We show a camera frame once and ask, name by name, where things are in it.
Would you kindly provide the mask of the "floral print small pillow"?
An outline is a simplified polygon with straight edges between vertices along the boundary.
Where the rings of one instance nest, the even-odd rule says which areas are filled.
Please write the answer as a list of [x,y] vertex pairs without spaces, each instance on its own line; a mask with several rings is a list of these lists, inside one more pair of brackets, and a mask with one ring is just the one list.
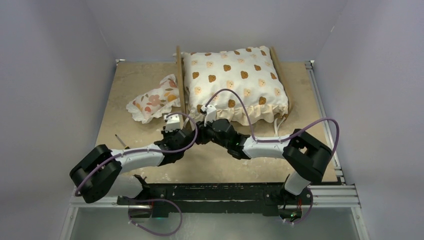
[[178,81],[174,74],[164,77],[158,87],[138,95],[126,105],[126,110],[134,121],[148,124],[161,118],[173,108],[181,107]]

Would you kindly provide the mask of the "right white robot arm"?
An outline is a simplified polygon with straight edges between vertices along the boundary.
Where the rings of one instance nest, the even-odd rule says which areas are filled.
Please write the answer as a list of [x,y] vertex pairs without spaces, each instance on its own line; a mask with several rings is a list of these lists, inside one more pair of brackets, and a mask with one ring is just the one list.
[[332,149],[303,129],[279,137],[253,137],[235,130],[227,119],[196,124],[196,143],[215,143],[238,160],[277,158],[286,160],[293,168],[283,184],[283,193],[300,195],[311,183],[319,183],[334,155]]

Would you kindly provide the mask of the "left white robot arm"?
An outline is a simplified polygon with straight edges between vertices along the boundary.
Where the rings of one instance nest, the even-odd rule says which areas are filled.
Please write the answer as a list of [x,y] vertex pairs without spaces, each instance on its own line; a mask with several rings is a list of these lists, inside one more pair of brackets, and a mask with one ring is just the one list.
[[69,173],[76,186],[74,196],[82,197],[87,204],[104,197],[136,197],[147,189],[146,182],[140,176],[126,177],[124,174],[175,163],[195,143],[198,133],[198,130],[188,129],[162,131],[162,140],[139,148],[96,146]]

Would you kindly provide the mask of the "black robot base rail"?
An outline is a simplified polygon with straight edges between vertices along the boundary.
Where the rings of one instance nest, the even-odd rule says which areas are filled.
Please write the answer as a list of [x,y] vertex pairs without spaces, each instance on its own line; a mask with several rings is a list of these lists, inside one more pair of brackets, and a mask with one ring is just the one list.
[[302,217],[301,207],[312,204],[310,189],[295,196],[282,182],[262,183],[152,183],[134,197],[118,196],[117,204],[144,207],[136,218],[166,218],[170,213],[261,214],[265,217]]

